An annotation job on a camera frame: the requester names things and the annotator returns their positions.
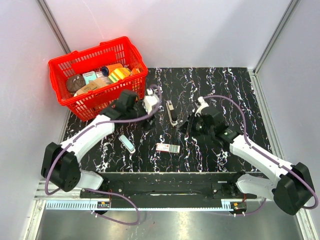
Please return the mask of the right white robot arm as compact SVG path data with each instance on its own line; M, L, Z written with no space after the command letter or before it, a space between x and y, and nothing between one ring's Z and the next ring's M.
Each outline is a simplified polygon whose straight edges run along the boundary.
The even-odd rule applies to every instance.
M306 165L301 162L292 164L261 148L229 126L222 113L213 106L200 107L196 112L190 113L178 130L187 137L205 136L265 175L265 178L260 178L248 173L239 174L227 186L227 192L233 198L239 198L243 194L263 197L273 200L283 212L294 216L315 193Z

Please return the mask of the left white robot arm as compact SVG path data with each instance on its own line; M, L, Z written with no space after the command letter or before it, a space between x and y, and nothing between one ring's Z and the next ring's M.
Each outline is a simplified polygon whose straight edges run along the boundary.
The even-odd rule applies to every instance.
M45 148L41 175L45 178L44 191L47 195L49 183L58 190L69 192L75 188L90 189L98 198L107 195L108 185L97 172L83 170L80 162L85 154L103 138L113 134L121 124L143 121L152 125L152 118L162 100L149 88L140 99L132 90L123 90L118 99L104 108L94 120L73 137L61 142L51 142Z

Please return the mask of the light blue white stapler top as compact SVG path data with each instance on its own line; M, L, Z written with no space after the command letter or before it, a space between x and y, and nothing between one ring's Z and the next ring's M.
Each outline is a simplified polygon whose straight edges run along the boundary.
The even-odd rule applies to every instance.
M131 154L135 153L135 146L125 135L120 135L118 139Z

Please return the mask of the red staple box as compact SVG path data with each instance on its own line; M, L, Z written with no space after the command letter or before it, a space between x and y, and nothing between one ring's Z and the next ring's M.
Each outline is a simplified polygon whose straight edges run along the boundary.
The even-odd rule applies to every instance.
M156 144L156 151L159 151L159 152L178 154L180 152L180 149L181 147L179 145L166 144L166 143Z

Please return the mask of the beige black stapler base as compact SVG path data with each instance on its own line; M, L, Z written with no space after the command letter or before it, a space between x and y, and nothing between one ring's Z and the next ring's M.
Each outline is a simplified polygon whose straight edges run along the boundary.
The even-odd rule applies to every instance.
M167 109L167 112L168 112L168 115L169 115L169 121L170 121L170 124L175 127L177 124L178 124L178 115L176 113L176 110L172 104L172 101L171 100L167 100L166 103L166 109Z

